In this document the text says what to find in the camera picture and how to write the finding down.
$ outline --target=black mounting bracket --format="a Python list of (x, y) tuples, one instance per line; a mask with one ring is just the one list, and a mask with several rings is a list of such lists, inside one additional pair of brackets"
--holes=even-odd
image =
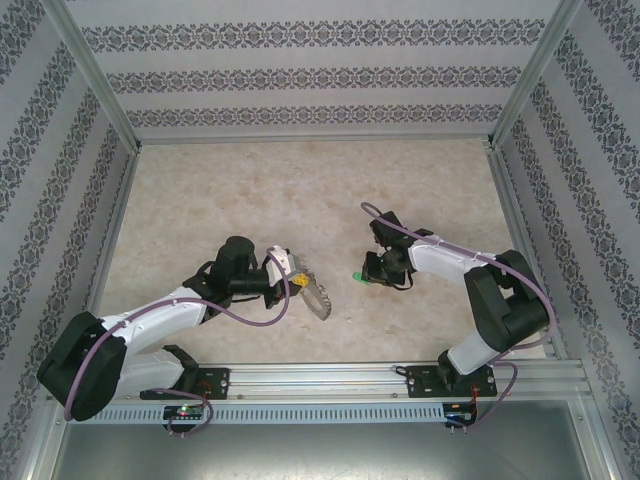
[[(190, 393), (202, 395), (207, 400), (226, 400), (229, 392), (230, 375), (231, 370), (228, 368), (198, 368), (195, 384)], [(152, 390), (140, 392), (140, 398), (142, 400), (176, 400), (180, 398), (192, 400), (187, 397), (178, 397)]]
[(409, 398), (470, 397), (475, 387), (478, 397), (495, 397), (498, 394), (493, 369), (488, 365), (456, 382), (452, 390), (438, 376), (437, 365), (412, 365), (396, 367), (396, 373), (406, 378)]

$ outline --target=saw blade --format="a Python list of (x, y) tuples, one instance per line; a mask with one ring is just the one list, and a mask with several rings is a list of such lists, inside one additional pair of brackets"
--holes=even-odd
[(300, 295), (304, 303), (316, 317), (326, 320), (331, 315), (331, 300), (325, 288), (316, 281), (316, 276), (306, 266), (302, 265), (302, 273), (309, 278), (309, 283), (302, 289)]

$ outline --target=wall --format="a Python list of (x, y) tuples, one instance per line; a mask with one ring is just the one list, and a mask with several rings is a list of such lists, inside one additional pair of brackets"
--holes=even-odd
[(70, 1), (143, 140), (488, 134), (558, 0)]
[(0, 479), (28, 450), (35, 374), (88, 302), (130, 156), (40, 4), (0, 2)]
[(501, 145), (624, 478), (640, 476), (639, 7), (585, 1)]

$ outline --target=green object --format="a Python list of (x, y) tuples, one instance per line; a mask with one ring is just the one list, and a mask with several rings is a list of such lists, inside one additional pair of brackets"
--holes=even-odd
[(351, 275), (351, 278), (353, 278), (354, 280), (357, 280), (360, 283), (364, 283), (365, 285), (369, 285), (370, 282), (367, 282), (366, 280), (362, 280), (362, 273), (360, 272), (354, 272), (353, 275)]

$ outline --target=gray panel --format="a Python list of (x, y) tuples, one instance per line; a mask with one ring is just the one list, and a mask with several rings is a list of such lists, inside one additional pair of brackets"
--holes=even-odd
[(476, 432), (431, 424), (69, 426), (55, 479), (588, 478), (566, 405), (506, 404)]

